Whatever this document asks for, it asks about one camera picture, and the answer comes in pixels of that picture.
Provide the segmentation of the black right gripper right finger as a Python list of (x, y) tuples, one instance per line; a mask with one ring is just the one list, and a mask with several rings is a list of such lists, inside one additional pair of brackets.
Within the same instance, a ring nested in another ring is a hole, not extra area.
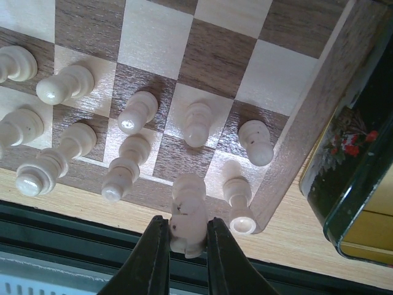
[(207, 239), (209, 294), (276, 294), (249, 262), (222, 219), (208, 222)]

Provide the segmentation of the white pawn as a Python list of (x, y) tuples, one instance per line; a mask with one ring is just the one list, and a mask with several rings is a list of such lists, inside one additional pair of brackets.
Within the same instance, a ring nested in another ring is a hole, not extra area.
[(109, 202), (118, 202), (128, 195), (150, 151), (151, 146), (142, 135), (128, 136), (119, 147), (119, 157), (110, 163), (103, 178), (101, 195)]
[(23, 82), (37, 74), (37, 61), (32, 53), (17, 45), (1, 48), (1, 83), (10, 79)]
[(170, 248), (186, 259), (197, 258), (206, 248), (208, 213), (206, 185), (195, 173), (179, 175), (173, 183)]
[(92, 73), (81, 65), (70, 65), (58, 74), (39, 81), (36, 95), (49, 105), (61, 104), (70, 98), (89, 95), (95, 86)]

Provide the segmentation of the wooden chess board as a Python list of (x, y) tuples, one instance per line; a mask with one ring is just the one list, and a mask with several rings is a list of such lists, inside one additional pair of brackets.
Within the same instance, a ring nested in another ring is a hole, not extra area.
[[(117, 125), (130, 96), (152, 93), (158, 111), (141, 133), (151, 146), (127, 202), (164, 211), (180, 173), (204, 178), (211, 213), (226, 216), (223, 165), (240, 163), (252, 191), (251, 210), (262, 216), (268, 167), (256, 167), (237, 137), (248, 120), (261, 120), (275, 149), (298, 120), (298, 105), (324, 55), (328, 35), (344, 23), (346, 1), (2, 1), (1, 45), (18, 45), (37, 61), (30, 80), (1, 84), (1, 115), (30, 108), (44, 123), (36, 140), (6, 150), (1, 177), (14, 176), (39, 151), (58, 145), (71, 124), (94, 129), (97, 142), (72, 160), (58, 184), (100, 193), (109, 164), (126, 138)], [(39, 81), (70, 65), (93, 75), (89, 95), (49, 105), (36, 95)], [(183, 136), (193, 103), (212, 111), (202, 147)]]

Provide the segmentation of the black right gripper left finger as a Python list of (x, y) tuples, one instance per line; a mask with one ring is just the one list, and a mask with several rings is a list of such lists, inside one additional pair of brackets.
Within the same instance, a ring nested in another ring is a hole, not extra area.
[(100, 295), (169, 294), (169, 224), (154, 216), (120, 270)]

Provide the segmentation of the gold interior green tin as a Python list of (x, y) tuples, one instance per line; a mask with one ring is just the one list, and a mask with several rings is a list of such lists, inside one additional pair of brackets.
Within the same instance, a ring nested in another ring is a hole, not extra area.
[(345, 258), (392, 266), (392, 26), (314, 146), (300, 191)]

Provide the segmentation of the white bishop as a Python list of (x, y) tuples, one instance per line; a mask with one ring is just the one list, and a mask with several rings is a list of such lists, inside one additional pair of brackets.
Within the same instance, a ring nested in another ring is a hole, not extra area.
[(249, 161), (258, 167), (268, 165), (274, 156), (267, 126), (259, 120), (249, 120), (238, 132), (240, 145), (246, 150)]

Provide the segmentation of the white piece tin top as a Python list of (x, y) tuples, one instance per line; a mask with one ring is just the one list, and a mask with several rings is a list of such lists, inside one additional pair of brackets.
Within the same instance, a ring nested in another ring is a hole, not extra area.
[(183, 136), (193, 147), (202, 147), (208, 140), (212, 125), (212, 111), (205, 103), (193, 103), (186, 109)]
[(127, 135), (137, 134), (154, 118), (157, 111), (158, 101), (153, 94), (147, 91), (136, 92), (118, 117), (119, 129)]

